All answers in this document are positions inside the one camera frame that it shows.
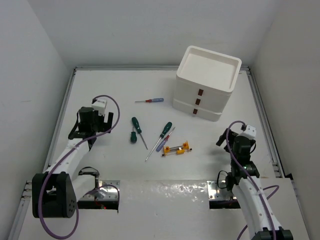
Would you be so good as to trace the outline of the white three-drawer storage box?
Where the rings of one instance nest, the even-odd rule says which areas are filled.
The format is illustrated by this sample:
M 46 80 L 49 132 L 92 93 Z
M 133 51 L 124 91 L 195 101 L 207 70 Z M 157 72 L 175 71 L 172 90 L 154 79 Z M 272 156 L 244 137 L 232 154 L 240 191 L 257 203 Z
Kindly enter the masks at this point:
M 172 106 L 181 112 L 216 122 L 235 88 L 242 60 L 189 46 L 176 72 Z

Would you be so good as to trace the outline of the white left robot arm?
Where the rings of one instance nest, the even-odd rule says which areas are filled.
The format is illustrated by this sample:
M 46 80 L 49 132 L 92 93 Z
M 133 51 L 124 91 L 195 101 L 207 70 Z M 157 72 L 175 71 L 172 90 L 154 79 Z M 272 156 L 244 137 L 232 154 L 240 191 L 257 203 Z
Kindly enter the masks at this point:
M 32 214 L 35 218 L 71 218 L 77 202 L 96 187 L 94 175 L 75 176 L 82 158 L 92 149 L 97 134 L 111 129 L 113 112 L 81 107 L 61 156 L 32 178 Z

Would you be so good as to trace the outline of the green screwdriver long shaft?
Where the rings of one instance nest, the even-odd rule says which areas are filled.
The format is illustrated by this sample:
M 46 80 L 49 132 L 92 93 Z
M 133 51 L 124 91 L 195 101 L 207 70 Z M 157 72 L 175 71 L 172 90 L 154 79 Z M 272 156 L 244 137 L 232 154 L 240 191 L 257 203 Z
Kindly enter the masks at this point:
M 153 151 L 156 149 L 157 145 L 158 145 L 158 144 L 160 143 L 160 141 L 165 137 L 165 135 L 167 134 L 167 132 L 171 129 L 172 125 L 173 125 L 172 122 L 169 121 L 169 122 L 164 126 L 161 134 L 159 135 L 159 138 L 158 138 L 157 142 L 155 143 L 155 145 L 153 146 L 152 150 L 150 151 L 150 153 L 149 153 L 148 156 L 146 157 L 145 162 L 147 162 L 147 160 L 149 159 L 149 157 L 151 156 L 151 154 L 153 153 Z

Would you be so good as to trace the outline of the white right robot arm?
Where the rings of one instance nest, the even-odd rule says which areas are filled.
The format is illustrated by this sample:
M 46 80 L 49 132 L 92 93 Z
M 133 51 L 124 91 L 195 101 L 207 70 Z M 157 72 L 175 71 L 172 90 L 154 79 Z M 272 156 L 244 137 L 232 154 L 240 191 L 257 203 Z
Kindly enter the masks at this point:
M 238 134 L 228 128 L 219 137 L 216 145 L 226 142 L 224 150 L 231 158 L 231 171 L 225 178 L 226 190 L 236 197 L 251 240 L 292 240 L 292 232 L 284 229 L 275 217 L 261 185 L 260 173 L 251 161 L 254 138 L 252 134 Z

